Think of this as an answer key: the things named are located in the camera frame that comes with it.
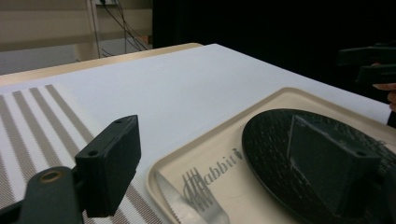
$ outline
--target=fork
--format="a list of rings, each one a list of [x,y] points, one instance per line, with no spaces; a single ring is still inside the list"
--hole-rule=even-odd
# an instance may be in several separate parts
[[[228,215],[210,192],[209,187],[195,167],[183,175],[183,180],[191,205],[207,223],[230,223]]]

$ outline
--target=striped placemat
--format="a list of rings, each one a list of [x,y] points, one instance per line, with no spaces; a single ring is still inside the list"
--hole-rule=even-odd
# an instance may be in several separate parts
[[[100,127],[59,84],[0,95],[0,209],[23,199],[29,179],[50,167],[75,166],[74,157]],[[136,173],[114,217],[85,223],[164,223]]]

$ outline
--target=tray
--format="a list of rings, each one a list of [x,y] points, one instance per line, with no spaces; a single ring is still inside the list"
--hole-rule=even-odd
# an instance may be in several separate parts
[[[154,173],[159,171],[183,194],[182,175],[196,167],[230,217],[231,223],[301,223],[291,211],[269,194],[248,167],[241,136],[246,123],[269,109],[301,109],[354,127],[396,152],[396,130],[294,88],[281,89],[254,106],[220,124],[156,161],[146,180],[148,194],[164,214],[177,223],[166,204]]]

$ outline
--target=wooden table edge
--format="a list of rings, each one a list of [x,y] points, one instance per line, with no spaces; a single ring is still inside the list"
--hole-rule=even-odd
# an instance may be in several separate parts
[[[53,67],[40,68],[40,69],[36,69],[36,70],[31,70],[31,71],[2,75],[2,76],[0,76],[0,87],[6,86],[6,85],[17,84],[17,83],[21,83],[24,81],[34,80],[34,79],[38,79],[38,78],[42,78],[42,77],[51,77],[51,76],[56,76],[56,75],[60,75],[63,73],[75,72],[78,70],[103,66],[103,65],[107,65],[107,64],[111,64],[111,63],[121,63],[121,62],[136,60],[136,59],[142,59],[142,58],[161,55],[161,54],[165,54],[165,53],[176,52],[176,51],[183,50],[183,49],[193,49],[193,48],[197,48],[200,46],[202,46],[202,45],[198,44],[198,43],[175,45],[175,46],[166,47],[166,48],[149,49],[149,50],[145,50],[145,51],[139,51],[139,52],[123,54],[123,55],[118,55],[118,56],[113,56],[113,57],[108,57],[108,58],[102,58],[102,59],[96,59],[96,60],[89,60],[89,61],[80,62],[80,63],[69,63],[69,64],[63,64],[63,65],[58,65],[58,66],[53,66]]]

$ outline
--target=black plate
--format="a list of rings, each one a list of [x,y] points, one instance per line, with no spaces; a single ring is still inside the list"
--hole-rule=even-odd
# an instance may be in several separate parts
[[[360,218],[334,216],[302,175],[291,169],[287,151],[294,115],[333,125],[340,133],[359,139],[383,157],[378,169],[380,175],[396,164],[395,155],[382,143],[343,122],[303,110],[274,109],[256,115],[244,128],[242,145],[252,172],[278,201],[307,223],[371,223],[370,209]]]

